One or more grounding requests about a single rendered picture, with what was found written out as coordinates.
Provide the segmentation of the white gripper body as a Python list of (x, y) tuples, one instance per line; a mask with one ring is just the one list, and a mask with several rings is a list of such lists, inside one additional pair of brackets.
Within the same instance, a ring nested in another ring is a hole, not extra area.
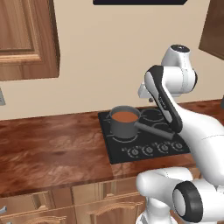
[(154, 102), (154, 99), (153, 99), (151, 93), (147, 90), (147, 88), (143, 82), (140, 84), (140, 87), (139, 87), (137, 93), (140, 98), (148, 99), (149, 102)]

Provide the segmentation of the brown marinade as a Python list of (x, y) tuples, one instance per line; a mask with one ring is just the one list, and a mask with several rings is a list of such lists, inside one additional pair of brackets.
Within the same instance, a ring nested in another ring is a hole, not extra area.
[(112, 118), (120, 123), (133, 123), (138, 119), (138, 116), (129, 111), (118, 111), (112, 115)]

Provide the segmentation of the grey saucepan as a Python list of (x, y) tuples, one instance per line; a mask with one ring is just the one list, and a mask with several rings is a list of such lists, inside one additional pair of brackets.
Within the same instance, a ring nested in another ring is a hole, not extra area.
[[(129, 111), (138, 116), (138, 119), (135, 122), (118, 122), (112, 118), (112, 115), (115, 112), (118, 111)], [(165, 139), (172, 140), (173, 134), (169, 132), (165, 132), (161, 129), (155, 129), (151, 126), (147, 126), (146, 124), (142, 124), (139, 122), (139, 119), (141, 117), (141, 113), (138, 109), (133, 108), (131, 106), (117, 106), (110, 110), (109, 112), (110, 117), (110, 130), (112, 134), (116, 137), (127, 139), (132, 138), (137, 135), (137, 132), (139, 130), (146, 131), (148, 133), (151, 133), (153, 135), (163, 137)]]

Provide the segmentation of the black hob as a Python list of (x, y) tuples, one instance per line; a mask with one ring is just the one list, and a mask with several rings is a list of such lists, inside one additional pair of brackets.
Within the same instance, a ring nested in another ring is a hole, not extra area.
[[(149, 158), (168, 157), (178, 154), (186, 154), (190, 152), (184, 140), (178, 135), (175, 135), (172, 140), (168, 140), (162, 138), (161, 136), (155, 136), (143, 130), (139, 130), (137, 132), (137, 135), (132, 138), (118, 138), (114, 136), (110, 130), (109, 112), (100, 112), (98, 114), (98, 118), (101, 125), (101, 132), (103, 134), (103, 138), (107, 148), (109, 161), (112, 165)], [(172, 148), (172, 143), (174, 142), (181, 143), (183, 145), (183, 149), (174, 150)], [(169, 150), (167, 153), (162, 153), (158, 150), (158, 146), (160, 144), (165, 144), (168, 146)], [(153, 149), (152, 154), (145, 155), (143, 153), (143, 148), (146, 145), (150, 146)], [(130, 155), (130, 149), (132, 148), (138, 149), (139, 155), (137, 157), (132, 157)]]

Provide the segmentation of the black range hood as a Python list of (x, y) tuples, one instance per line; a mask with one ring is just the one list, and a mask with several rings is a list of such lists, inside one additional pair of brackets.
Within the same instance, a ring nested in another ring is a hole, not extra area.
[(187, 0), (93, 0), (93, 5), (184, 5)]

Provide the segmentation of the wooden drawer front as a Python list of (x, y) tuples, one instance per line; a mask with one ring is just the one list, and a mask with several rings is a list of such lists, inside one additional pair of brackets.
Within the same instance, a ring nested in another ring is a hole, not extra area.
[[(136, 177), (132, 178), (120, 178), (110, 181), (116, 182), (116, 194), (115, 197), (109, 197), (108, 199), (118, 198), (132, 193), (137, 193), (136, 187)], [(96, 201), (101, 201), (99, 183), (91, 183), (86, 185), (77, 185), (72, 187), (73, 191), (73, 202), (75, 205), (82, 205), (87, 203), (92, 203)]]
[[(59, 188), (48, 191), (52, 192), (55, 208), (70, 207), (73, 204), (72, 194), (69, 188)], [(0, 198), (0, 209), (7, 206), (7, 212), (0, 214), (0, 217), (12, 214), (47, 211), (35, 209), (32, 202), (32, 195), (33, 193), (29, 193), (13, 197)]]

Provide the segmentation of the dark wooden wall cupboard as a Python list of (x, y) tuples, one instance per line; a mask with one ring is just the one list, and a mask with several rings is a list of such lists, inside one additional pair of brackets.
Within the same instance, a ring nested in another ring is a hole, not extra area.
[(224, 60), (224, 0), (210, 0), (199, 49)]

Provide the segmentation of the wooden wall cupboard door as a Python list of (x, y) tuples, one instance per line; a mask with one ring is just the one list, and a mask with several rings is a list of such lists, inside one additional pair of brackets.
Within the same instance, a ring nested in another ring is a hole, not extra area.
[(53, 0), (0, 0), (0, 81), (59, 75), (60, 44)]

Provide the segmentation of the grey wall socket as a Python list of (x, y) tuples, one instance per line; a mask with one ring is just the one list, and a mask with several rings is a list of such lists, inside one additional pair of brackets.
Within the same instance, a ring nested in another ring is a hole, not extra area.
[(0, 106), (6, 105), (2, 89), (0, 88)]

